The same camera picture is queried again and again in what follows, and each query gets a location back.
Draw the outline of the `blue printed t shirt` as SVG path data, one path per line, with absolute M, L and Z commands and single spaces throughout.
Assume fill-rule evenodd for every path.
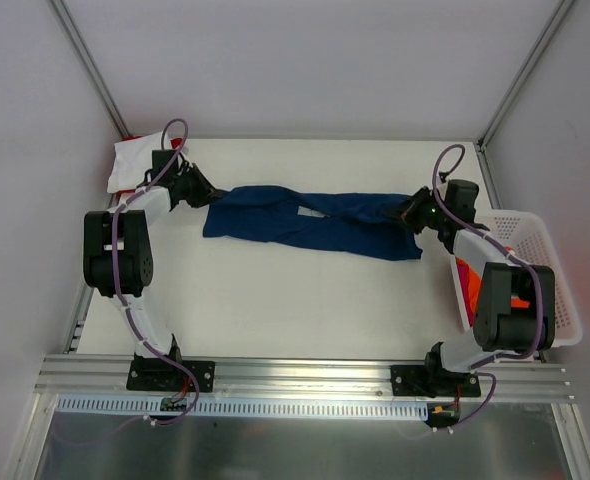
M 406 227 L 387 216 L 407 196 L 396 193 L 301 193 L 281 186 L 245 186 L 209 206 L 205 238 L 345 252 L 387 261 L 419 260 Z

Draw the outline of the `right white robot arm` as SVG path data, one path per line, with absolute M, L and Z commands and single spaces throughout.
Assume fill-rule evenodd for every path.
M 555 337 L 555 274 L 532 265 L 476 222 L 477 184 L 449 180 L 423 187 L 385 214 L 415 234 L 436 231 L 449 254 L 479 277 L 474 323 L 465 333 L 436 343 L 417 365 L 390 369 L 396 397 L 476 398 L 475 370 L 496 359 L 525 359 L 552 346 Z

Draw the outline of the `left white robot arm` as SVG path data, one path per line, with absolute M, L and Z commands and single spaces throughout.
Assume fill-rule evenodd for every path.
M 215 364 L 184 361 L 176 336 L 157 312 L 150 290 L 154 259 L 149 228 L 182 202 L 201 208 L 225 192 L 177 150 L 157 149 L 151 157 L 152 166 L 133 195 L 114 208 L 85 215 L 84 279 L 111 301 L 133 339 L 127 389 L 210 393 Z

